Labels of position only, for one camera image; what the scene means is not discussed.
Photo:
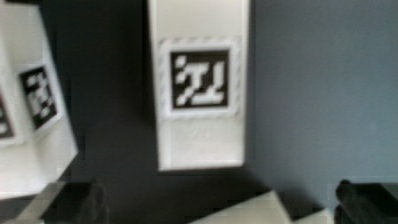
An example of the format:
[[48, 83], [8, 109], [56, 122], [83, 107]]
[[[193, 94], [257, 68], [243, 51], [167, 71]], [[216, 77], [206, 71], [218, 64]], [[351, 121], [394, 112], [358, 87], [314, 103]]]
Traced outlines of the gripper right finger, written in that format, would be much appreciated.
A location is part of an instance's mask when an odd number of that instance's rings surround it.
[[398, 183], [339, 182], [335, 224], [398, 224]]

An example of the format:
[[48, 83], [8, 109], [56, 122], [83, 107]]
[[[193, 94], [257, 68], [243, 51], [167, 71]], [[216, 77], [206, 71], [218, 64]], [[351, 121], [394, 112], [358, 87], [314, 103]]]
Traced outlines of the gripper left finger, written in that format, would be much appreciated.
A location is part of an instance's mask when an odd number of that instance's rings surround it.
[[10, 224], [108, 224], [101, 182], [49, 183]]

